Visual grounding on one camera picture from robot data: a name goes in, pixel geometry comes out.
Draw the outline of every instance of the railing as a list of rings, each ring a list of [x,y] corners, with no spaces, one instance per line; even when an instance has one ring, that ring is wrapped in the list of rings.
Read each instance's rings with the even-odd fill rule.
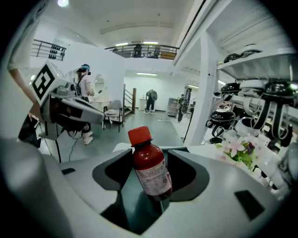
[[[174,60],[177,50],[174,46],[134,44],[109,47],[106,50],[125,58],[153,58]]]
[[[48,43],[42,40],[33,40],[31,56],[61,60],[65,56],[65,47]]]
[[[132,94],[125,89],[125,84],[123,88],[123,108],[124,117],[129,113],[135,114],[135,98],[136,98],[136,88],[133,88]]]

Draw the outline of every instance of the black pants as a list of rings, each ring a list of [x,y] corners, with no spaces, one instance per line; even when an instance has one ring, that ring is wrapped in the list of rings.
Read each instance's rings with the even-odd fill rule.
[[[82,97],[83,100],[85,100],[86,102],[89,102],[89,99],[88,97]],[[91,131],[91,124],[90,123],[87,123],[87,125],[89,126],[89,129],[88,130],[82,130],[82,133],[88,133],[89,131]]]
[[[154,110],[154,100],[153,99],[147,100],[146,111],[149,111],[150,105],[151,105],[151,110]]]
[[[179,107],[179,111],[178,111],[178,121],[181,121],[182,120],[182,117],[183,117],[183,114],[181,112],[181,109],[182,109],[182,105]]]

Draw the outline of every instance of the artificial flower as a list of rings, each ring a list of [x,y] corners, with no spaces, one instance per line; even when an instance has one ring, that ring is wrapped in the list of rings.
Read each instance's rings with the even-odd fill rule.
[[[223,138],[225,138],[225,141],[227,142],[231,142],[235,140],[235,138],[230,134],[228,134],[227,132],[223,133]]]
[[[216,156],[216,159],[218,159],[218,160],[227,160],[227,161],[229,161],[230,160],[230,157],[226,154],[226,153],[221,153],[221,154],[218,154],[217,156]]]
[[[226,140],[223,140],[222,143],[223,152],[230,152],[229,142]]]
[[[259,140],[257,137],[252,136],[251,134],[247,134],[247,136],[244,138],[246,142],[250,142],[253,146],[256,146],[259,144]]]
[[[230,138],[229,148],[232,149],[231,157],[234,157],[237,154],[237,151],[245,150],[244,146],[241,144],[243,142],[242,137],[239,138]]]

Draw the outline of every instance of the ceiling light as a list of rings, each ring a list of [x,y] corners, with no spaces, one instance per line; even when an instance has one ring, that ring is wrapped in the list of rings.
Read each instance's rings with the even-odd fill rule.
[[[116,44],[115,46],[127,46],[128,45],[128,42],[124,42],[124,43],[119,43],[119,44]]]
[[[158,45],[157,41],[144,41],[143,44]]]
[[[197,87],[197,86],[193,86],[193,85],[188,85],[187,87],[195,88],[195,89],[198,89],[198,88],[199,88],[199,87]]]
[[[136,73],[137,75],[149,75],[149,76],[157,76],[156,73]]]
[[[220,80],[218,81],[218,83],[220,83],[220,84],[222,84],[222,85],[225,85],[225,83],[224,83],[224,82],[222,82],[222,81],[220,81]]]
[[[66,7],[68,5],[68,0],[58,0],[57,3],[61,7]]]

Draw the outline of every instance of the white shirt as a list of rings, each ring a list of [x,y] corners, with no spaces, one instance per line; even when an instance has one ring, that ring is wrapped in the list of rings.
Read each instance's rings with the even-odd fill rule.
[[[87,90],[86,90],[86,85],[88,83],[91,83],[91,80],[90,80],[90,76],[89,75],[84,75],[82,80],[80,81],[80,84],[79,86],[81,87],[81,94],[82,94],[82,97],[88,97],[88,93],[87,93]]]

